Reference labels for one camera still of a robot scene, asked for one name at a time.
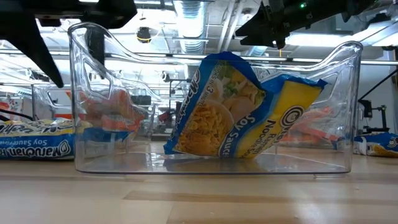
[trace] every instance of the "noodle bag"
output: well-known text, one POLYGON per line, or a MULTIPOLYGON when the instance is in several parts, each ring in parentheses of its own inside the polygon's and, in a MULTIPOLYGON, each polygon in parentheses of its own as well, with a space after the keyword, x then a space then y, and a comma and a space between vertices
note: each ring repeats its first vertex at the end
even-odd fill
POLYGON ((165 153, 254 158, 287 134, 326 84, 291 75, 260 83, 241 57, 209 55, 192 78, 165 153))

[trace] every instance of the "wooden tabletop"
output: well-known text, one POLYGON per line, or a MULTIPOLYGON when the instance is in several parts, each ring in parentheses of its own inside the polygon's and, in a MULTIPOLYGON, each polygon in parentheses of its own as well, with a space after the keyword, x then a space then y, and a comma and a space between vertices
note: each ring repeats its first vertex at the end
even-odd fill
POLYGON ((95 176, 72 162, 0 162, 1 224, 398 223, 398 159, 343 177, 95 176))

